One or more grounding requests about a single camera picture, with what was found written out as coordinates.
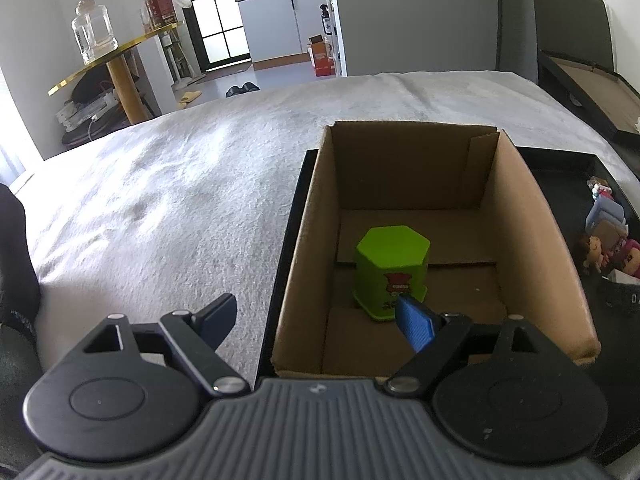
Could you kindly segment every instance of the screw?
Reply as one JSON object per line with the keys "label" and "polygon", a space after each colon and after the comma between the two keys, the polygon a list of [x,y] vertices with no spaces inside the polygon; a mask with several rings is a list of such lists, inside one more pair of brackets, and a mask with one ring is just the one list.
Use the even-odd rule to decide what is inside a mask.
{"label": "screw", "polygon": [[223,396],[237,395],[247,388],[247,383],[242,377],[220,377],[213,383],[213,389]]}
{"label": "screw", "polygon": [[420,381],[415,377],[400,376],[389,379],[386,386],[394,394],[412,394],[420,388]]}

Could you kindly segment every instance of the white fuzzy blanket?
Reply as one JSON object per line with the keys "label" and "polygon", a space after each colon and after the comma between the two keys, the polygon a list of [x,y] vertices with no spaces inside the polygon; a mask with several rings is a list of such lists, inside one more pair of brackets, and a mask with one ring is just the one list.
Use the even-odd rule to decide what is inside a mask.
{"label": "white fuzzy blanket", "polygon": [[253,380],[305,150],[336,120],[496,125],[520,146],[596,153],[640,205],[612,148],[513,74],[349,77],[205,103],[56,156],[18,192],[44,367],[111,312],[152,322],[232,292],[238,323],[218,352]]}

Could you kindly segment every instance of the cardboard box on floor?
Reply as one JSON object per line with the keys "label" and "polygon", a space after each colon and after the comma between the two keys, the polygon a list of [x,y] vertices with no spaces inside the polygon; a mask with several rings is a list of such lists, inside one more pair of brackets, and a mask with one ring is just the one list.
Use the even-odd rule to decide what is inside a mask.
{"label": "cardboard box on floor", "polygon": [[632,136],[631,142],[636,146],[640,144],[636,128],[640,96],[622,76],[560,57],[549,56],[545,62],[546,66],[554,63],[577,85],[577,89],[573,88],[574,97],[601,124],[601,133],[606,132],[606,136],[614,140],[619,140],[617,134],[627,140]]}
{"label": "cardboard box on floor", "polygon": [[329,56],[327,44],[322,36],[309,38],[308,50],[316,77],[335,75],[334,60]]}
{"label": "cardboard box on floor", "polygon": [[504,132],[344,122],[325,130],[271,361],[280,376],[386,377],[414,352],[352,297],[354,250],[374,226],[431,241],[425,303],[500,323],[521,314],[576,363],[600,351],[556,221]]}

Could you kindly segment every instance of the doorway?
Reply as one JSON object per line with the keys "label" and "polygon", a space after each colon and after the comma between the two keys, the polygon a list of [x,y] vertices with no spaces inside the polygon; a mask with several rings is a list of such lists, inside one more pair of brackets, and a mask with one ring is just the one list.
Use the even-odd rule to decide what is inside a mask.
{"label": "doorway", "polygon": [[236,0],[191,1],[184,19],[202,72],[250,58]]}

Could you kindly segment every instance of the toy figure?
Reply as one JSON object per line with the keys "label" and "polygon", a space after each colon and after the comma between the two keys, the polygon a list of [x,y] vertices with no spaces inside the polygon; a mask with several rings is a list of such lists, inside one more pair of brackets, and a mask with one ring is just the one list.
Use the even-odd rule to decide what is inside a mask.
{"label": "toy figure", "polygon": [[585,232],[591,235],[593,229],[603,219],[619,225],[622,228],[626,225],[624,208],[618,202],[614,202],[609,197],[601,194],[597,197],[591,207],[591,211],[589,211],[587,215],[586,222],[584,223]]}
{"label": "toy figure", "polygon": [[602,252],[602,242],[597,236],[583,235],[578,246],[584,251],[582,266],[585,270],[593,266],[598,272],[601,272],[601,269],[609,263],[610,253]]}
{"label": "toy figure", "polygon": [[591,190],[591,196],[593,197],[594,200],[596,200],[600,195],[604,195],[607,198],[610,198],[611,200],[613,200],[612,189],[610,187],[596,184],[595,186],[593,186],[593,189]]}
{"label": "toy figure", "polygon": [[640,278],[640,244],[635,240],[627,240],[612,260],[620,266],[625,274]]}
{"label": "toy figure", "polygon": [[587,186],[589,186],[590,189],[593,189],[596,184],[599,186],[609,187],[609,183],[598,176],[592,176],[589,180],[587,180]]}
{"label": "toy figure", "polygon": [[619,224],[616,225],[603,219],[598,222],[598,225],[596,225],[590,235],[600,239],[603,254],[606,254],[607,251],[615,254],[626,242],[628,233],[627,230],[620,227]]}

